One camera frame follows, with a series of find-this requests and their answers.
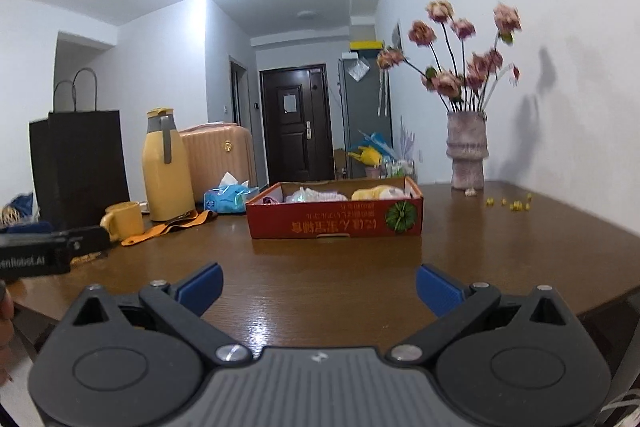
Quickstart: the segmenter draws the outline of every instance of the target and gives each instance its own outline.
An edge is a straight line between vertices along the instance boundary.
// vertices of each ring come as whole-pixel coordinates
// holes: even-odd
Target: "flower vase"
[[[484,188],[482,161],[489,156],[484,114],[457,111],[448,114],[447,156],[453,160],[451,186],[459,190]]]

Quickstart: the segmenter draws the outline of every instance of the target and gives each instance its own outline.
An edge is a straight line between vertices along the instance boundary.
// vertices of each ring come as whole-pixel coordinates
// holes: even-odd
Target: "finger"
[[[9,365],[14,359],[14,354],[11,351],[9,346],[3,347],[0,349],[0,367],[4,367],[5,365]]]
[[[14,318],[14,300],[7,290],[2,303],[0,303],[0,319],[11,320],[12,318]]]
[[[14,337],[14,325],[11,321],[0,320],[0,348],[6,346]]]

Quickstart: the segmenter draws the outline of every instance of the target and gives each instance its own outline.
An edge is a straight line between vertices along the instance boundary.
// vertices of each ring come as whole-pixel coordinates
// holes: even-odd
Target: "gray thermos handle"
[[[162,149],[164,150],[164,163],[171,163],[171,127],[167,115],[160,117],[160,129],[162,130]]]

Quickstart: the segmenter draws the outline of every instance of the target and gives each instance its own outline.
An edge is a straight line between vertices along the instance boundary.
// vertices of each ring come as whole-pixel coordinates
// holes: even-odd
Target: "cardboard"
[[[322,203],[264,204],[270,196],[284,201],[300,187],[319,192],[337,191],[351,198],[359,188],[391,185],[410,194],[403,200],[331,201]],[[420,188],[408,177],[385,180],[331,180],[311,183],[277,183],[246,204],[254,239],[301,239],[316,237],[394,237],[422,233]]]

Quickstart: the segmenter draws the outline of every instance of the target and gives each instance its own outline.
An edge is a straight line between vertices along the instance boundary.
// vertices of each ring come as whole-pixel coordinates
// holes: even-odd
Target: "yellow thermos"
[[[142,173],[153,221],[168,221],[195,208],[187,153],[175,128],[174,110],[159,107],[146,114]]]

